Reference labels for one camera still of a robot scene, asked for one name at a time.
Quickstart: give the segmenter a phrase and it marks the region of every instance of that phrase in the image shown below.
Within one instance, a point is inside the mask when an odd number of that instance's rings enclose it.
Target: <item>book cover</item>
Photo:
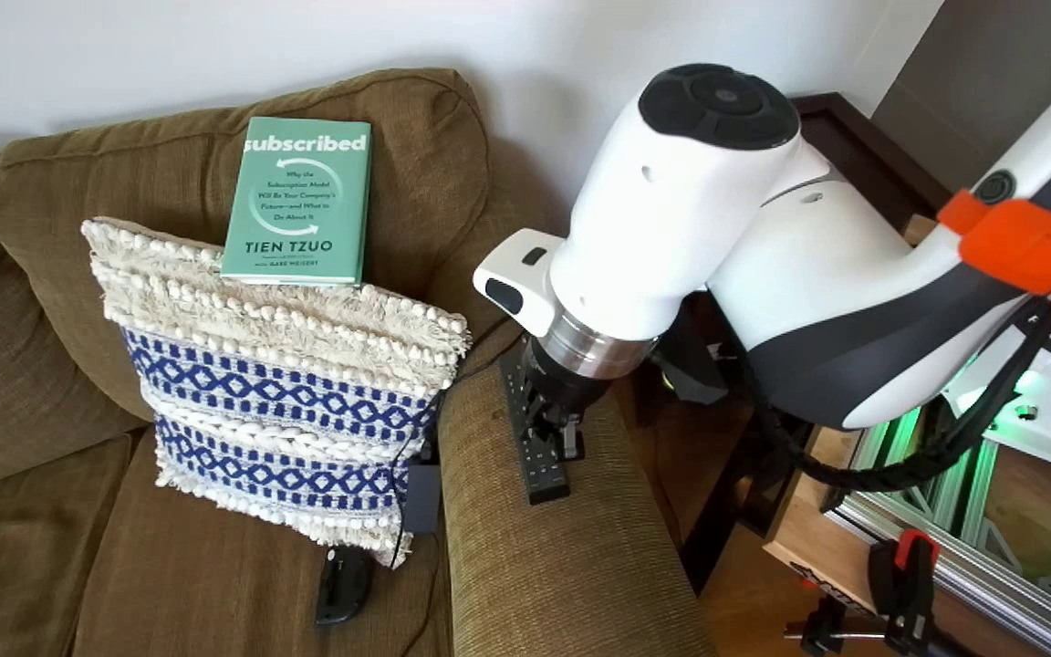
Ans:
[[[369,156],[363,120],[252,115],[222,278],[363,281]]]

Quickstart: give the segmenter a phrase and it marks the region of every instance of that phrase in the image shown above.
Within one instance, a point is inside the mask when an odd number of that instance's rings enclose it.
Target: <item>black wire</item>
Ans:
[[[832,484],[838,491],[849,491],[849,489],[863,489],[863,491],[908,489],[908,484],[922,484],[922,483],[938,479],[966,447],[975,447],[983,440],[986,428],[1014,399],[1014,382],[1025,377],[1025,369],[1032,365],[1032,356],[1046,343],[1046,337],[1051,337],[1051,301],[1044,306],[1044,312],[1038,316],[1038,326],[1031,328],[1022,347],[994,377],[986,395],[960,417],[960,423],[949,428],[949,435],[935,435],[908,458],[891,462],[891,465],[874,465],[874,469],[843,469],[843,465],[830,465],[830,462],[815,458],[797,438],[790,438],[790,430],[780,428],[780,413],[765,405],[765,399],[757,385],[753,371],[747,371],[747,385],[753,385],[753,400],[757,400],[757,417],[759,417],[764,430],[779,446],[784,446],[790,458],[802,475],[810,475],[810,479],[818,479],[818,483],[826,483],[826,484]]]

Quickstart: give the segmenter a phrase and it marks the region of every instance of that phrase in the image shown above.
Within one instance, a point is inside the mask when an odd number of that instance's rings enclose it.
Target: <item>throw pillow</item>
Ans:
[[[124,217],[79,228],[156,417],[161,484],[397,564],[407,458],[463,316],[377,283],[228,281],[222,249]]]

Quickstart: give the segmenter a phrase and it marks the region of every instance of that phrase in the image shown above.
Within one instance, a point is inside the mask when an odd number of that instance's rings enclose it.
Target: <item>couch armrest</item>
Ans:
[[[573,497],[526,503],[495,361],[443,417],[458,653],[707,653],[702,607],[605,395],[585,418]]]

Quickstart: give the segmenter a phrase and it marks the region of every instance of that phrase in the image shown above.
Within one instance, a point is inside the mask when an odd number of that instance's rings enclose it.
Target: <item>brown couch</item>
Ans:
[[[377,125],[369,281],[466,312],[443,423],[447,520],[380,573],[363,616],[315,627],[325,549],[156,489],[150,408],[100,312],[85,214],[222,239],[252,114]],[[615,399],[573,497],[528,508],[488,365],[516,328],[472,290],[516,225],[556,225],[458,73],[390,70],[0,154],[0,653],[707,653],[697,602]]]

